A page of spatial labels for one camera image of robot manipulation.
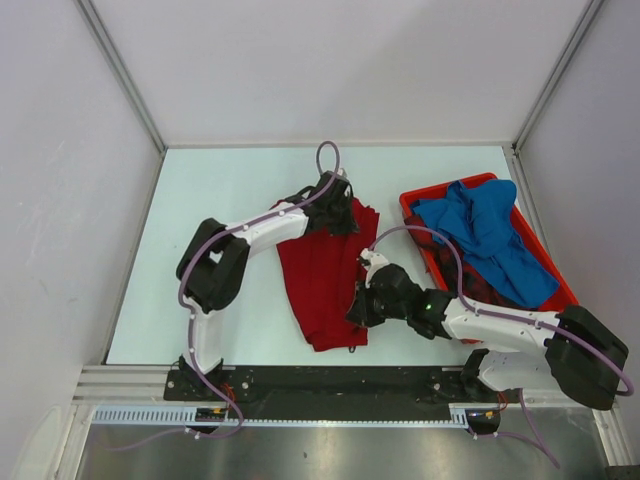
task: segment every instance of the metal frame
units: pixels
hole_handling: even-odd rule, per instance
[[[116,77],[116,80],[122,87],[124,95],[130,102],[136,116],[139,118],[141,124],[145,128],[145,131],[149,135],[155,148],[164,157],[167,146],[162,140],[161,134],[149,112],[140,91],[135,85],[132,76],[127,69],[125,62],[118,52],[115,43],[110,36],[104,21],[101,19],[95,5],[92,0],[74,0],[78,9],[84,18],[89,30],[91,31],[94,39],[96,40],[98,47],[102,51],[106,62]],[[544,110],[548,106],[553,93],[557,89],[561,79],[565,72],[569,68],[572,60],[574,59],[579,47],[582,45],[587,33],[596,21],[599,13],[606,4],[607,0],[590,0],[585,7],[580,19],[574,27],[567,43],[565,44],[563,51],[554,65],[551,74],[540,94],[538,95],[535,104],[530,110],[529,114],[522,127],[520,128],[512,146],[503,147],[505,159],[509,165],[509,169],[518,186],[519,203],[525,218],[531,224],[533,230],[540,238],[542,244],[548,249],[548,243],[544,235],[542,224],[538,217],[535,203],[531,196],[529,184],[527,178],[522,169],[522,163],[519,152],[523,145],[529,138],[531,131],[537,124],[539,118],[544,113]],[[385,145],[396,145],[396,143],[385,143]],[[447,143],[434,143],[439,145],[451,144]],[[238,145],[238,147],[246,147],[247,145]],[[157,185],[157,176],[160,168],[155,172]],[[141,219],[140,233],[146,221],[148,215],[149,206],[155,187],[150,192],[149,201],[144,217]],[[129,274],[124,279],[122,291],[126,288]],[[117,320],[118,312],[121,308],[121,304],[116,309],[114,318],[112,319],[112,329],[110,334],[113,334],[115,328],[115,322]],[[105,344],[102,357],[105,358],[111,343],[111,336]],[[52,478],[57,479],[73,479],[75,478],[85,442],[87,440],[89,427],[91,420],[96,411],[96,408],[100,405],[147,405],[147,406],[162,406],[167,404],[175,405],[175,402],[165,402],[163,400],[164,385],[166,375],[170,367],[168,366],[86,366],[78,382],[76,393],[73,397],[71,410],[67,420],[67,428],[65,438],[62,439],[60,449],[58,451],[57,462],[52,470]],[[530,407],[556,407],[567,408],[576,406],[574,402],[567,399],[564,395],[558,395],[558,392],[529,392],[526,396],[527,403]],[[181,405],[206,405],[211,407],[224,406],[223,402],[213,403],[189,403]],[[483,405],[465,405],[465,404],[452,404],[455,408],[464,407],[481,407]],[[629,448],[629,440],[624,429],[623,422],[620,419],[620,410],[616,405],[609,412],[594,412],[594,418],[598,425],[602,444],[604,446],[607,460],[610,465],[629,465],[635,462],[633,452]]]
[[[518,131],[514,140],[514,149],[516,152],[520,152],[522,147],[526,143],[531,131],[538,123],[538,120],[542,116],[544,110],[549,104],[553,93],[558,88],[565,72],[569,69],[571,62],[573,61],[576,53],[582,45],[587,33],[591,30],[594,22],[598,18],[602,8],[608,0],[590,0],[585,9],[582,11],[578,22],[576,23],[567,43],[565,44],[560,57],[553,66],[547,81],[542,88],[542,91],[536,98],[533,107],[529,111],[526,120],[522,127]]]
[[[93,1],[74,1],[80,9],[80,13],[98,44],[100,51],[103,53],[109,68],[122,87],[122,92],[125,97],[127,97],[127,100],[129,100],[134,113],[158,150],[158,153],[160,153],[160,155],[164,155],[167,150],[167,146],[162,140],[158,127],[156,126],[153,117],[151,116],[151,113],[149,113],[149,109],[140,94],[140,90],[138,90],[138,87],[133,81],[131,73],[129,73],[129,69],[125,65],[120,52],[118,52],[118,49],[116,48],[111,35],[109,35],[104,21],[100,17]]]
[[[208,150],[212,148],[294,148],[317,147],[322,139],[292,142],[245,142],[245,143],[205,143],[197,145],[169,145],[172,150]],[[473,140],[340,140],[341,147],[508,147],[512,142],[505,141],[473,141]]]

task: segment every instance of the white panel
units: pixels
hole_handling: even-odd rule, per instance
[[[580,302],[629,346],[637,387],[639,22],[640,2],[608,2],[523,157],[551,252]],[[637,450],[640,395],[622,406]]]
[[[97,0],[170,145],[510,141],[586,0]]]
[[[106,340],[159,158],[73,2],[3,2],[0,64],[9,478],[25,438],[50,407],[64,415],[81,366]]]
[[[499,147],[344,147],[354,194],[380,212],[379,232],[401,224],[398,196],[494,172],[509,178]],[[268,210],[318,180],[315,148],[170,149],[136,256],[109,352],[109,363],[170,365],[182,353],[188,315],[178,305],[175,270],[202,220],[231,223]],[[324,168],[333,166],[331,151]],[[433,285],[406,233],[380,244],[414,281]],[[225,310],[222,356],[236,365],[460,365],[470,349],[426,340],[404,322],[369,332],[369,345],[315,353],[291,312],[276,249],[251,258],[242,290]]]

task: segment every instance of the white table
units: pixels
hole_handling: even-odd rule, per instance
[[[380,212],[378,232],[402,223],[398,196],[483,172],[510,178],[500,147],[343,147],[342,165],[355,195]],[[315,148],[171,149],[167,153],[116,326],[109,364],[162,364],[178,359],[187,312],[177,302],[176,266],[202,220],[241,221],[280,198],[315,185]],[[326,148],[323,166],[333,169]],[[433,286],[408,234],[379,247],[422,286]],[[461,365],[470,348],[426,340],[404,322],[369,332],[355,353],[315,353],[291,312],[275,249],[248,264],[242,290],[225,318],[226,364]]]

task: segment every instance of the blue cloth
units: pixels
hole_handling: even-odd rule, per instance
[[[489,180],[476,188],[449,185],[445,198],[420,200],[412,207],[426,226],[453,238],[464,259],[501,295],[527,308],[542,305],[558,289],[522,243],[511,225],[516,186],[510,180]],[[444,243],[434,236],[438,243]]]

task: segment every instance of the metal surface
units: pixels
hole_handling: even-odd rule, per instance
[[[163,405],[167,372],[164,366],[85,366],[72,403],[75,405]],[[224,407],[224,402],[188,402],[180,405]]]
[[[93,34],[98,47],[104,54],[104,57],[111,68],[111,71],[116,77],[116,80],[122,87],[122,90],[131,103],[133,110],[137,117],[139,118],[142,126],[146,130],[147,134],[151,138],[151,141],[155,145],[158,153],[164,155],[167,147],[162,141],[162,137],[160,136],[160,132],[158,131],[158,127],[156,127],[151,114],[149,113],[149,109],[147,108],[144,100],[142,99],[142,95],[136,87],[133,79],[131,78],[131,74],[127,69],[127,66],[122,59],[122,56],[118,52],[111,35],[107,31],[107,28],[100,18],[100,14],[98,13],[95,5],[91,0],[75,0],[80,13],[89,30]]]
[[[556,88],[560,84],[564,73],[569,68],[571,61],[573,60],[576,52],[580,48],[584,38],[589,32],[591,26],[598,18],[598,14],[602,10],[602,7],[607,3],[608,0],[590,0],[589,4],[585,7],[578,23],[574,27],[571,35],[569,36],[569,40],[567,41],[562,53],[560,54],[560,58],[551,70],[551,74],[547,79],[542,91],[536,98],[535,103],[533,104],[533,108],[527,115],[527,119],[524,124],[520,128],[518,135],[516,136],[514,146],[517,152],[519,152],[524,146],[531,130],[536,125],[538,119],[542,115],[542,112],[548,105],[549,101]]]
[[[52,478],[73,480],[76,478],[85,443],[91,427],[91,418],[95,408],[89,405],[71,406],[69,412],[71,425],[64,440],[64,448],[57,463],[53,466]]]
[[[608,412],[594,411],[593,415],[609,465],[636,465],[638,462],[622,423],[620,407],[615,405]]]
[[[176,434],[128,453],[159,427],[92,426],[78,479],[604,479],[605,455],[586,409],[538,409],[534,418],[562,464],[512,439],[474,441],[458,429],[246,428],[221,441]],[[503,431],[532,436],[517,408]]]

